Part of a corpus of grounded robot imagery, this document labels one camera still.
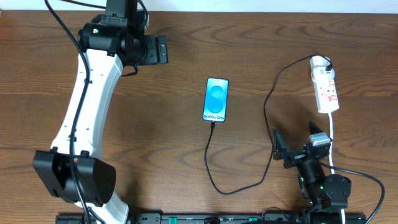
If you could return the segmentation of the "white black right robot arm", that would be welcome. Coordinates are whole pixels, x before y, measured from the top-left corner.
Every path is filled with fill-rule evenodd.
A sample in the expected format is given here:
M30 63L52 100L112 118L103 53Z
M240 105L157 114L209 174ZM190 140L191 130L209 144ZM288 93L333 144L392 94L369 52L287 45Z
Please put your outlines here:
M348 206L351 181L339 175L326 175L320 161L329 156L332 139L314 122L309 122L310 136L302 149L289 151L275 129L274 159L283 160L284 168L297 168L300 191L310 206L292 215L296 223L341 223L340 212Z

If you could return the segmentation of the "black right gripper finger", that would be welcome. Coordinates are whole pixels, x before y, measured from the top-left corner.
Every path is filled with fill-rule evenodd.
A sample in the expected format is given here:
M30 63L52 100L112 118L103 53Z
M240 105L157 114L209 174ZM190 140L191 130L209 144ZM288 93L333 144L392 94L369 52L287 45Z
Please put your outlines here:
M323 133L323 131L313 121L309 121L308 127L311 135Z
M273 138L274 138L274 149L273 149L274 154L283 154L288 152L285 142L282 138L282 135L276 128L274 128L273 130Z

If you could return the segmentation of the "blue screen smartphone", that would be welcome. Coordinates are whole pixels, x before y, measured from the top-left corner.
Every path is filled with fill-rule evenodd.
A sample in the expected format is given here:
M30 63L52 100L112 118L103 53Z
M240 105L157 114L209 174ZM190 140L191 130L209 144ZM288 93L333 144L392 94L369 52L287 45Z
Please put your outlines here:
M229 80L208 78L206 82L203 120L223 123L226 119Z

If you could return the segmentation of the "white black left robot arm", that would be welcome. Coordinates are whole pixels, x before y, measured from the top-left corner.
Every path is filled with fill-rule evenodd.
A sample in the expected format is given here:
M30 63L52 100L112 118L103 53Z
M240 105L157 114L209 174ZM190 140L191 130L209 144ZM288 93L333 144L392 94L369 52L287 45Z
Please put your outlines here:
M108 1L104 14L70 39L78 71L67 113L48 151L33 166L49 194L83 209L75 223L128 223L129 207L115 192L116 169L102 159L103 129L124 68L168 63L167 39L147 35L149 14L140 0Z

